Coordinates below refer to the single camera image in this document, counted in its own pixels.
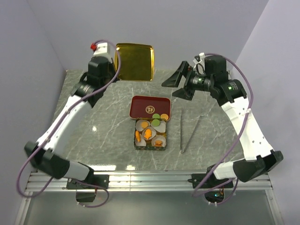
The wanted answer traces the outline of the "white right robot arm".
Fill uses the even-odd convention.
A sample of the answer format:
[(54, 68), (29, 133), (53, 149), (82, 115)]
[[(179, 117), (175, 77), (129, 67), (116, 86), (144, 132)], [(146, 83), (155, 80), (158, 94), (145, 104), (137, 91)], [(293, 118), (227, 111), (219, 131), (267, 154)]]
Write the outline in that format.
[(173, 92), (172, 96), (192, 100), (196, 91), (208, 92), (235, 129), (237, 139), (234, 144), (241, 143), (244, 158), (225, 162), (233, 150), (230, 148), (199, 183), (202, 185), (207, 181), (211, 187), (217, 187), (224, 179), (247, 182), (268, 173), (284, 159), (282, 152), (274, 150), (267, 141), (254, 117), (251, 110), (253, 91), (249, 89), (249, 93), (246, 93), (239, 80), (229, 77), (227, 63), (240, 71), (225, 56), (201, 53), (195, 57), (194, 66), (187, 61), (181, 62), (174, 74), (161, 84), (163, 87), (177, 88), (181, 79), (185, 78), (183, 87)]

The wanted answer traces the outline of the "green gold cookie tin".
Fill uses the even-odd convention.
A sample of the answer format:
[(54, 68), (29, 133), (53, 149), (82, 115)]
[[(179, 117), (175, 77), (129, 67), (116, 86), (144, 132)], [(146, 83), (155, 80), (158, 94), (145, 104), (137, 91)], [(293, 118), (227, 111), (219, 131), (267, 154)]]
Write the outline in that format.
[(166, 120), (156, 118), (136, 119), (133, 144), (135, 150), (166, 150)]

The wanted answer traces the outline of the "orange fish cookie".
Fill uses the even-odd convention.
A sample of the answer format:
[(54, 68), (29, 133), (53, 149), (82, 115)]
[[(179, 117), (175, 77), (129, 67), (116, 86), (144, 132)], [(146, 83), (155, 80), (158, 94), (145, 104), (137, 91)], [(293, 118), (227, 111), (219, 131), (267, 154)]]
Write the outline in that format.
[(141, 135), (140, 135), (140, 132), (138, 130), (135, 131), (135, 138), (136, 138), (136, 141), (138, 143), (141, 142)]
[(152, 137), (152, 130), (151, 129), (146, 129), (145, 132), (144, 132), (144, 138), (146, 140), (149, 140), (150, 138)]

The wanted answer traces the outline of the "silver metal tongs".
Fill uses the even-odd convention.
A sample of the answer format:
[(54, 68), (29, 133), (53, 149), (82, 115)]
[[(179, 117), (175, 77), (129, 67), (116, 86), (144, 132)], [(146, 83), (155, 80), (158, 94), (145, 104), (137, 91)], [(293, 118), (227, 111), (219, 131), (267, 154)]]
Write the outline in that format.
[(194, 125), (188, 123), (188, 121), (184, 118), (186, 115), (185, 109), (181, 108), (180, 111), (180, 154), (184, 154), (195, 135), (199, 127), (200, 120), (202, 116), (198, 116), (194, 122)]

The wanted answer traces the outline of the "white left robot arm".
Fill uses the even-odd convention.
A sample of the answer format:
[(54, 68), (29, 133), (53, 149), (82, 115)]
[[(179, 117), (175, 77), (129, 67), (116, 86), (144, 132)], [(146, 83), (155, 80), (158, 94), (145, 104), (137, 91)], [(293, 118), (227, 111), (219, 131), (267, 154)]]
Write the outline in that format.
[(26, 143), (24, 150), (34, 168), (56, 179), (76, 179), (83, 188), (94, 184), (93, 170), (89, 166), (69, 161), (62, 157), (62, 153), (79, 122), (103, 96), (105, 85), (114, 76), (111, 59), (105, 56), (91, 58), (87, 72), (73, 87), (65, 107), (53, 124), (37, 141)]

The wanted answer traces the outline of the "white paper cup top-left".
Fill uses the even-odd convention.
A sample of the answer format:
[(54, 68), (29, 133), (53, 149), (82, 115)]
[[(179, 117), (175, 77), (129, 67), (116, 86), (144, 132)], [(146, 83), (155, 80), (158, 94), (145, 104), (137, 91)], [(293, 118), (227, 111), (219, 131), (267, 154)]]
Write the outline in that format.
[(135, 129), (139, 132), (142, 132), (144, 129), (150, 126), (150, 122), (148, 120), (137, 120), (135, 123)]

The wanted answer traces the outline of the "white paper cup top-right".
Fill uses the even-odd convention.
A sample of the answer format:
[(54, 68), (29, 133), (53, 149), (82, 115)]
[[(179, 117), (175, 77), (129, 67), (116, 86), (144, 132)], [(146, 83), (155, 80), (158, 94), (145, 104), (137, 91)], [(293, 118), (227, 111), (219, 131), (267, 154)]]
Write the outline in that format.
[(158, 127), (153, 127), (153, 128), (159, 133), (165, 133), (165, 131), (166, 131), (166, 122), (164, 120), (160, 120), (160, 125)]

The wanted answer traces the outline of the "aluminium mounting rail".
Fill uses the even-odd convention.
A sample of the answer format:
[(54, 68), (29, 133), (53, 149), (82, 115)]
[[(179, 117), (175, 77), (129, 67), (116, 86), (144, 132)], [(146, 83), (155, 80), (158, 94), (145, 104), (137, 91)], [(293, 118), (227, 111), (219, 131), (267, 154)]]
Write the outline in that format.
[[(193, 191), (192, 183), (188, 182), (191, 174), (201, 171), (98, 171), (95, 174), (109, 175), (109, 192), (134, 191)], [(32, 172), (29, 176), (25, 191), (38, 192), (50, 177), (42, 172)], [(75, 191), (67, 190), (68, 180), (53, 179), (45, 192)], [(237, 190), (272, 190), (268, 175), (262, 175), (246, 183), (238, 183)]]

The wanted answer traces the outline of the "white paper cup centre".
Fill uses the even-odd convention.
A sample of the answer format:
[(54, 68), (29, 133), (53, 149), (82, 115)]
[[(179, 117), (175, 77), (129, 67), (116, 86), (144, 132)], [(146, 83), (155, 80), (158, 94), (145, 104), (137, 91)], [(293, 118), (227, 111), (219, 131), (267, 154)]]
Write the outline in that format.
[(142, 137), (149, 141), (156, 136), (156, 130), (153, 127), (146, 127), (142, 132)]

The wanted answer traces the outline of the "gold tin lid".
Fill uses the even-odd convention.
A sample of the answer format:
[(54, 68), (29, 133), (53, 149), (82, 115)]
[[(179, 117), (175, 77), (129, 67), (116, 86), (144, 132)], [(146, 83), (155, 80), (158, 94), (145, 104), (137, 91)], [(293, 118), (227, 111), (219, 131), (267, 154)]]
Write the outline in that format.
[(151, 45), (118, 43), (115, 68), (121, 65), (118, 79), (150, 82), (154, 76), (154, 48)]

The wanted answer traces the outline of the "white paper cup bottom-right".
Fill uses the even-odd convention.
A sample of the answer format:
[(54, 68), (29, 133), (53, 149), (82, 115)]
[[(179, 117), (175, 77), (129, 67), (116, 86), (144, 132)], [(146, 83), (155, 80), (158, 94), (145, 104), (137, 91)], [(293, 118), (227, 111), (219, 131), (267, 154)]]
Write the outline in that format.
[(154, 147), (165, 147), (166, 146), (166, 138), (163, 135), (156, 135), (152, 138), (151, 144)]

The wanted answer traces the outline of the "red rectangular tray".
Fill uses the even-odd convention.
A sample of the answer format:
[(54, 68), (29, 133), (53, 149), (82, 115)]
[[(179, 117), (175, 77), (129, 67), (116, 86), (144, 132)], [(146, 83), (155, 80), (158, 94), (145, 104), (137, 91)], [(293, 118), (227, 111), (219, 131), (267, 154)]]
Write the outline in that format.
[(171, 101), (166, 97), (133, 96), (129, 116), (132, 119), (153, 118), (152, 115), (166, 113), (171, 118)]

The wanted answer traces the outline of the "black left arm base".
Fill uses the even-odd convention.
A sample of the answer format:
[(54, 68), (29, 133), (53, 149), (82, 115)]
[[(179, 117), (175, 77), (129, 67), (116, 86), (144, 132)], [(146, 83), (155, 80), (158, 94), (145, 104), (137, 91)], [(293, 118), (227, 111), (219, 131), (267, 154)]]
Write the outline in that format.
[(107, 191), (108, 186), (109, 175), (96, 174), (84, 181), (68, 179), (66, 189), (76, 191), (75, 197), (79, 203), (92, 203), (96, 199), (98, 190)]

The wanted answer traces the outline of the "orange round waffle cookie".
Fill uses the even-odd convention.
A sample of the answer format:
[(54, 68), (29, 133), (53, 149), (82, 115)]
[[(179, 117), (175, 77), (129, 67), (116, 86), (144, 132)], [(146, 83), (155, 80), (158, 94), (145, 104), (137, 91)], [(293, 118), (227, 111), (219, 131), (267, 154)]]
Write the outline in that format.
[(145, 129), (146, 127), (149, 126), (149, 124), (148, 124), (147, 121), (142, 121), (142, 122), (140, 123), (140, 126), (141, 126), (142, 129)]

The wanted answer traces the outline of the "round orange sandwich cookie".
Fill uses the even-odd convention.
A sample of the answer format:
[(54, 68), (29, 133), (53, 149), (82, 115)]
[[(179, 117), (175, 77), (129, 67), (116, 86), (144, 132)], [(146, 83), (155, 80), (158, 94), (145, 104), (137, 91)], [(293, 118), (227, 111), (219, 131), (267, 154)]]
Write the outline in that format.
[(155, 146), (155, 147), (162, 147), (162, 145), (163, 145), (163, 141), (161, 141), (161, 140), (156, 140), (156, 141), (154, 142), (154, 146)]

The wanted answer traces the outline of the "white paper cup bottom-left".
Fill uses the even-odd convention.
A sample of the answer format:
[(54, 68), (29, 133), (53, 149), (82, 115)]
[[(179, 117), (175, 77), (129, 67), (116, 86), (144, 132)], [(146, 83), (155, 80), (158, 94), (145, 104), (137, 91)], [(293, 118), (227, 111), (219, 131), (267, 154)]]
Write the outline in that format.
[(140, 147), (140, 146), (146, 146), (147, 145), (147, 143), (146, 143), (146, 140), (144, 139), (144, 137), (143, 137), (143, 135), (142, 134), (139, 134), (139, 139), (137, 139), (136, 137), (135, 137), (135, 146), (137, 146), (137, 147)]

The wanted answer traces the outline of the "green round macaron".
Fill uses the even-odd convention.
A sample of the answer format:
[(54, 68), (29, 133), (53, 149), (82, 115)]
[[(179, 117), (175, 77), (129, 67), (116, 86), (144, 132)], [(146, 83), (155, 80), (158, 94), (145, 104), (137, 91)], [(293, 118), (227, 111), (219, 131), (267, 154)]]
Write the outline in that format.
[(153, 114), (152, 117), (154, 119), (160, 119), (160, 115), (158, 113)]
[(160, 120), (159, 119), (154, 119), (151, 122), (151, 126), (153, 126), (153, 127), (158, 127), (159, 125), (160, 125)]

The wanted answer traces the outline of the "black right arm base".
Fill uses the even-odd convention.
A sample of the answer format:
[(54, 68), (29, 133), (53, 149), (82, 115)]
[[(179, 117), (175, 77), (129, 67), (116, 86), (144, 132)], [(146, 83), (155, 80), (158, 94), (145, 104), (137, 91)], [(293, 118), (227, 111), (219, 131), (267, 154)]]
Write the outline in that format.
[[(188, 182), (192, 184), (193, 189), (197, 187), (197, 185), (204, 179), (206, 174), (204, 173), (193, 173), (191, 178), (188, 179)], [(225, 189), (233, 188), (233, 181), (230, 179), (222, 179), (218, 180), (215, 178), (214, 174), (212, 174), (201, 186), (204, 189), (211, 189), (212, 191), (204, 194), (204, 198), (208, 203), (218, 204), (225, 200)]]

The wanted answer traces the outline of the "orange pumpkin cookie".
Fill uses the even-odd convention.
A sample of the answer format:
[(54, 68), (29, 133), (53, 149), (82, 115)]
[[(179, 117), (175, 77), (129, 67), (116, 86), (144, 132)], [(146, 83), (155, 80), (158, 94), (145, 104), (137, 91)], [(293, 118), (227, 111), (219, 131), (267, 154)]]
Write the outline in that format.
[(160, 115), (160, 118), (168, 121), (169, 120), (169, 115), (166, 114), (166, 113), (163, 113), (163, 114)]

